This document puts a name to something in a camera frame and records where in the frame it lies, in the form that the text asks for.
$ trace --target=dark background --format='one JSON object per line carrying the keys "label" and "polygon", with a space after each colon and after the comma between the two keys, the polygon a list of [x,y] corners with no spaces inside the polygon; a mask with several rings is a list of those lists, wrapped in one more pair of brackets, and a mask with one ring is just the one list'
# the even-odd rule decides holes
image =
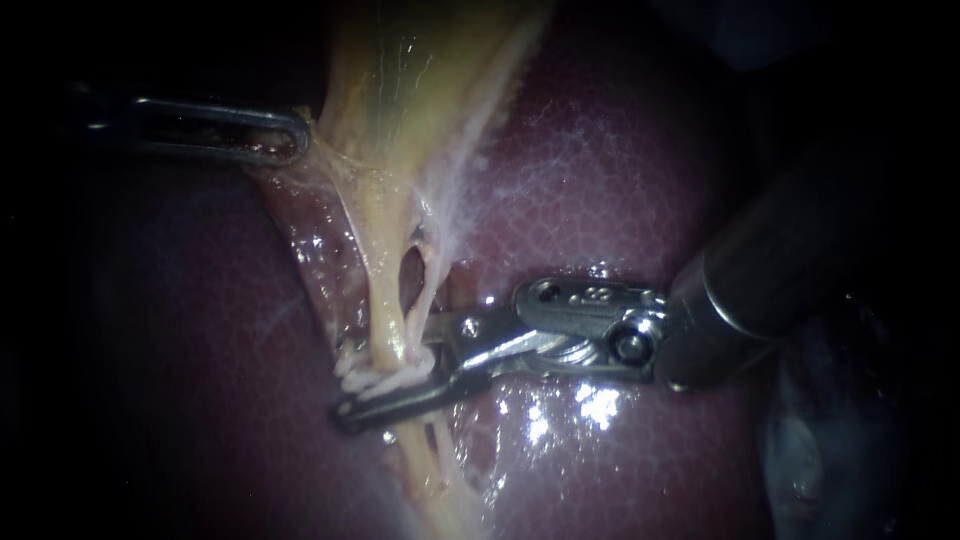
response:
{"label": "dark background", "polygon": [[[148,495],[123,488],[124,449],[112,433],[113,412],[83,369],[101,343],[85,332],[84,292],[73,279],[100,226],[89,206],[111,204],[86,196],[82,180],[123,168],[128,158],[60,144],[52,135],[60,88],[80,79],[319,110],[324,70],[316,59],[327,12],[270,5],[242,13],[199,12],[196,5],[144,7],[143,13],[69,9],[58,10],[57,20],[31,39],[9,45],[16,97],[7,189],[0,195],[6,308],[0,486],[7,501],[0,514],[14,518],[4,527],[22,528],[3,536],[53,529],[164,536],[168,527],[154,521],[150,499],[143,499]],[[956,417],[947,399],[947,364],[956,357],[950,313],[956,295],[948,274],[957,229],[948,194],[956,173],[939,166],[941,156],[951,155],[939,76],[948,64],[937,59],[938,17],[919,5],[841,2],[826,13],[830,41],[747,73],[723,65],[697,39],[649,22],[651,13],[634,17],[646,21],[635,23],[645,31],[662,33],[664,43],[685,49],[701,64],[704,84],[743,115],[760,182],[838,125],[876,125],[897,137],[903,168],[897,203],[888,209],[882,248],[850,285],[894,328],[904,351],[911,453],[902,532],[925,538],[950,518],[946,465],[956,455],[948,443]],[[634,30],[625,24],[624,31]],[[114,520],[104,523],[105,509]]]}

